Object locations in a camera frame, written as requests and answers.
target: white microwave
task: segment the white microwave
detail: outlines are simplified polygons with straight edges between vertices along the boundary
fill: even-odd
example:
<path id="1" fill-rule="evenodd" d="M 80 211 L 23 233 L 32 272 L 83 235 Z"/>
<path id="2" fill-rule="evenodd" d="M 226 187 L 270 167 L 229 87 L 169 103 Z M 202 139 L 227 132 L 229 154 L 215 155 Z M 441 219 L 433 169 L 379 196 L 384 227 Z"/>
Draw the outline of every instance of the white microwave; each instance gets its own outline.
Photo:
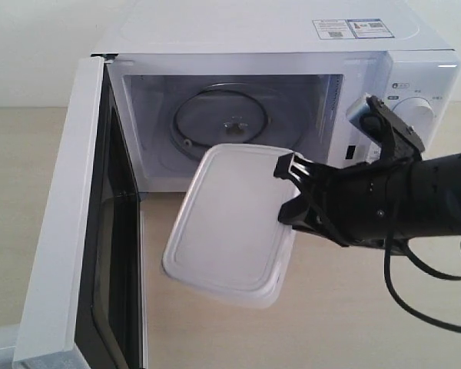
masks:
<path id="1" fill-rule="evenodd" d="M 346 117 L 366 93 L 429 146 L 460 65 L 397 0 L 131 2 L 78 66 L 14 368 L 146 368 L 144 193 L 221 142 L 374 160 Z"/>

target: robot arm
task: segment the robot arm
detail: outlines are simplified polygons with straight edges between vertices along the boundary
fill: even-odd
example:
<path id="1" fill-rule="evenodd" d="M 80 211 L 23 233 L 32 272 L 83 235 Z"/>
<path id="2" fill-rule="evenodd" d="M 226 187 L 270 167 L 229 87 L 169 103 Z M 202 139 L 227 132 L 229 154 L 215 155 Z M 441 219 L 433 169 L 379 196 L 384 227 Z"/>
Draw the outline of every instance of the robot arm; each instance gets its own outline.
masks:
<path id="1" fill-rule="evenodd" d="M 420 137 L 375 96 L 358 101 L 348 117 L 381 147 L 380 159 L 337 169 L 297 153 L 280 157 L 274 176 L 292 181 L 300 194 L 283 204 L 279 221 L 343 247 L 384 249 L 386 285 L 395 301 L 430 324 L 461 333 L 460 326 L 412 309 L 390 280 L 391 254 L 407 256 L 435 278 L 461 280 L 432 269 L 409 247 L 412 238 L 461 235 L 461 154 L 422 160 Z"/>

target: microwave door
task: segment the microwave door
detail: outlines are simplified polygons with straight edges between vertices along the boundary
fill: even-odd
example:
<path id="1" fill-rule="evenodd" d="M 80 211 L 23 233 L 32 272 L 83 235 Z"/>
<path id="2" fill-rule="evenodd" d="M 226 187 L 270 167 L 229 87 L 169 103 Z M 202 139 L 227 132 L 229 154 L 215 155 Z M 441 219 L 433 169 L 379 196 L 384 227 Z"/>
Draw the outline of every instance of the microwave door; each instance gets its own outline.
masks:
<path id="1" fill-rule="evenodd" d="M 104 59 L 82 59 L 13 368 L 144 367 L 139 218 L 139 194 Z"/>

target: white plastic container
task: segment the white plastic container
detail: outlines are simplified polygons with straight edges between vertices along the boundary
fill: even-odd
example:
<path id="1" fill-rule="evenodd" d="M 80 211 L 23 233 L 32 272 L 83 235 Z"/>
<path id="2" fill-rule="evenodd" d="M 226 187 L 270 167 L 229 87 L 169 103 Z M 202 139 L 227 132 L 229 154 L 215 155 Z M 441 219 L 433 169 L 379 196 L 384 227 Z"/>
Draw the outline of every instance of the white plastic container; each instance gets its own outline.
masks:
<path id="1" fill-rule="evenodd" d="M 164 252 L 170 277 L 231 304 L 267 308 L 276 301 L 295 238 L 277 217 L 298 190 L 273 173 L 289 152 L 258 145 L 207 152 Z"/>

